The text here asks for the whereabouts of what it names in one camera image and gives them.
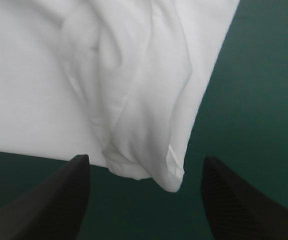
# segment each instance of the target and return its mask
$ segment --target white towel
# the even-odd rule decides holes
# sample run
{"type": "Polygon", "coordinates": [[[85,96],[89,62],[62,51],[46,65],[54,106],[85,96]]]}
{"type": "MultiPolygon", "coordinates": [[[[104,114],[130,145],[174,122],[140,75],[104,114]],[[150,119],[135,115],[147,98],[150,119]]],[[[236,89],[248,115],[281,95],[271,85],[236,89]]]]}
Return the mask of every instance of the white towel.
{"type": "Polygon", "coordinates": [[[180,188],[238,0],[0,0],[0,151],[180,188]]]}

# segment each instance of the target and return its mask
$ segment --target white cloth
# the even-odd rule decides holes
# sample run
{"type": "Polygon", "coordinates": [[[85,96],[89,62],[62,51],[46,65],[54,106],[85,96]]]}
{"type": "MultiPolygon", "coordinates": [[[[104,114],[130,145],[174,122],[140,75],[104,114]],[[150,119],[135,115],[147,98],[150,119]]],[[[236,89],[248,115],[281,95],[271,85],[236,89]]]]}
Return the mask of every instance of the white cloth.
{"type": "Polygon", "coordinates": [[[238,0],[0,0],[0,151],[179,189],[238,0]]]}

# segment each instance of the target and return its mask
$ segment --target green table surface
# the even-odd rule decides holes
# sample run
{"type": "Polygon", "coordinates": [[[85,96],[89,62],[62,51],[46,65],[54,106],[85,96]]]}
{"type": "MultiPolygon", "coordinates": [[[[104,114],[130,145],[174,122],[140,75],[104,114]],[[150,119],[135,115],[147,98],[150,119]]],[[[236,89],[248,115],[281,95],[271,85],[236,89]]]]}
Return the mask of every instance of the green table surface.
{"type": "MultiPolygon", "coordinates": [[[[195,121],[180,191],[94,166],[78,240],[213,239],[200,196],[206,155],[288,208],[288,0],[241,0],[195,121]]],[[[0,152],[0,207],[64,163],[0,152]]]]}

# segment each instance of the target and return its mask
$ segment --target white fabric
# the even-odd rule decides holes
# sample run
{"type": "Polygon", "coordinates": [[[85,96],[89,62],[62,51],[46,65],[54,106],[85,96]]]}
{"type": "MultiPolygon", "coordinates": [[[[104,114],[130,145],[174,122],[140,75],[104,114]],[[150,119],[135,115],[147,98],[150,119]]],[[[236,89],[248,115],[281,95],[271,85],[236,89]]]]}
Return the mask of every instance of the white fabric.
{"type": "Polygon", "coordinates": [[[0,0],[0,151],[179,189],[238,0],[0,0]]]}

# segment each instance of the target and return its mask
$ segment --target dark green background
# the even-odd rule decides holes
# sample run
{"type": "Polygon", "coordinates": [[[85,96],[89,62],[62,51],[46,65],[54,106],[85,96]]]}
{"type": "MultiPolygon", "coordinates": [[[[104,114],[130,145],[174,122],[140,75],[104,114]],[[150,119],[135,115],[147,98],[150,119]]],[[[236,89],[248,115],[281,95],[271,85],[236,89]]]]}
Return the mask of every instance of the dark green background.
{"type": "MultiPolygon", "coordinates": [[[[93,167],[78,240],[213,239],[200,197],[206,155],[288,207],[288,0],[240,2],[196,118],[180,191],[93,167]]],[[[62,164],[0,153],[0,206],[62,164]]]]}

